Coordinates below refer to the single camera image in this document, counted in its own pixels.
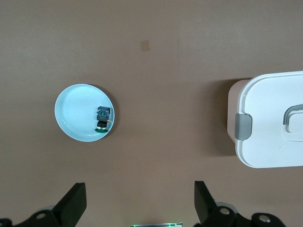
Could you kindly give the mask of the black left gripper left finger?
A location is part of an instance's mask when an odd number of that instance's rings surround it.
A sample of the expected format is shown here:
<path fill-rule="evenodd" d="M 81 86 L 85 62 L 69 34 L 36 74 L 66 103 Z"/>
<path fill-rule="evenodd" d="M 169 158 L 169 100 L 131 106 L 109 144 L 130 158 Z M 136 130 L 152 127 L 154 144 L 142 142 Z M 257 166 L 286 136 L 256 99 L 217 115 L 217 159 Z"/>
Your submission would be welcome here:
<path fill-rule="evenodd" d="M 17 227 L 74 227 L 87 207 L 86 185 L 76 183 L 50 210 L 40 210 Z"/>

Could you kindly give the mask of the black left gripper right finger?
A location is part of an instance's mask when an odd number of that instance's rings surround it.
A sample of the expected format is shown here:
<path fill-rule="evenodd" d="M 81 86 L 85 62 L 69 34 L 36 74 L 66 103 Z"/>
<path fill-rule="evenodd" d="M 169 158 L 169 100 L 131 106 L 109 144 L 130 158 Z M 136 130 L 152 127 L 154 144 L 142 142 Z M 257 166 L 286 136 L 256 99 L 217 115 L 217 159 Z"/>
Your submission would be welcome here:
<path fill-rule="evenodd" d="M 195 181 L 194 204 L 199 218 L 196 227 L 284 227 L 285 224 L 269 213 L 254 213 L 243 217 L 228 203 L 216 202 L 203 181 Z"/>

